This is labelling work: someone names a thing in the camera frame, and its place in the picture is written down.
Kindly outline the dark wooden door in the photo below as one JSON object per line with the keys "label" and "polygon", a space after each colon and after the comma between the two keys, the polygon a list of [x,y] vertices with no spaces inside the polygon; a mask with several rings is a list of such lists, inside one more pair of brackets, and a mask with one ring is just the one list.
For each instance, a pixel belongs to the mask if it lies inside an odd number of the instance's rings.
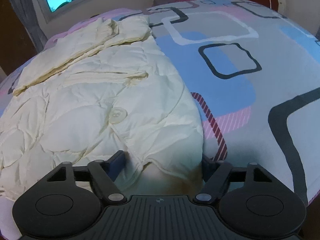
{"label": "dark wooden door", "polygon": [[9,75],[35,56],[37,51],[9,0],[1,0],[0,11],[0,64],[5,74]]}

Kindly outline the cream quilted jacket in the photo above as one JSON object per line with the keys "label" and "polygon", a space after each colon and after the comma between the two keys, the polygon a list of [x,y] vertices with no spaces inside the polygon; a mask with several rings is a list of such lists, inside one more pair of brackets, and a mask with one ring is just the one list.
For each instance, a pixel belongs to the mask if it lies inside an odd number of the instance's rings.
{"label": "cream quilted jacket", "polygon": [[152,35],[149,18],[99,18],[39,53],[1,116],[1,195],[16,200],[63,162],[122,150],[125,194],[201,187],[199,111]]}

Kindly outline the grey curtain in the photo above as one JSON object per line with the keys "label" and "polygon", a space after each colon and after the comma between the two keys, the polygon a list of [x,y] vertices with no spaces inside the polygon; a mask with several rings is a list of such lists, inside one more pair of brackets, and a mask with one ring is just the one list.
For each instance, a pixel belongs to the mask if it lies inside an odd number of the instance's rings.
{"label": "grey curtain", "polygon": [[9,0],[18,19],[27,30],[38,53],[43,51],[48,39],[39,26],[32,0]]}

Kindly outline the patterned grey blue bedspread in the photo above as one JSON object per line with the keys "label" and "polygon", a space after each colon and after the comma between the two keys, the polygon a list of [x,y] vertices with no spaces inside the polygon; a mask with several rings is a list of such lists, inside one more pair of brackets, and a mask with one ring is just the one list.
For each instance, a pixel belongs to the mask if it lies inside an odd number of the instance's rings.
{"label": "patterned grey blue bedspread", "polygon": [[16,200],[1,195],[1,238],[298,239],[319,195],[319,40],[258,3],[200,0],[101,15],[45,50],[99,18],[138,15],[195,101],[202,156],[233,165],[226,193],[193,202],[201,158],[191,195],[102,202],[87,165],[63,162]]}

